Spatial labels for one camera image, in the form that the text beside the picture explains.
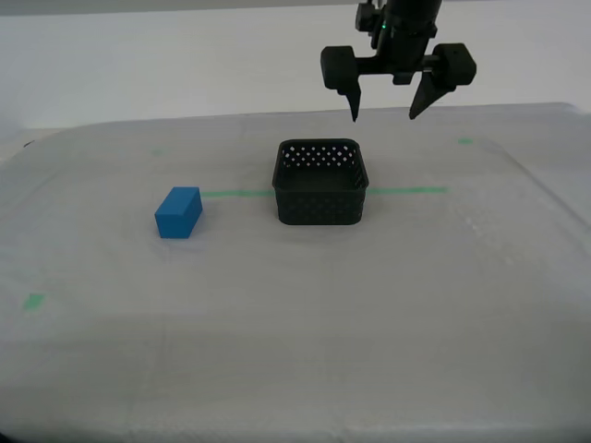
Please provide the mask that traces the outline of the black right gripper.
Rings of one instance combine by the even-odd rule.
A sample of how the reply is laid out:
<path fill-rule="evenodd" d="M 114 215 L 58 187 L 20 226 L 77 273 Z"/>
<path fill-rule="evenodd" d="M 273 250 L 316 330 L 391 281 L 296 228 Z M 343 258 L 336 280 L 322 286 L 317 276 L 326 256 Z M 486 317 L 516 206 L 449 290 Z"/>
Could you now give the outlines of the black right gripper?
<path fill-rule="evenodd" d="M 409 85 L 422 72 L 409 118 L 416 119 L 434 102 L 458 86 L 467 86 L 476 76 L 476 62 L 463 43 L 441 43 L 426 55 L 434 34 L 370 33 L 375 54 L 355 57 L 351 46 L 327 46 L 320 53 L 324 86 L 344 96 L 352 120 L 358 118 L 362 76 L 391 75 L 394 85 Z"/>

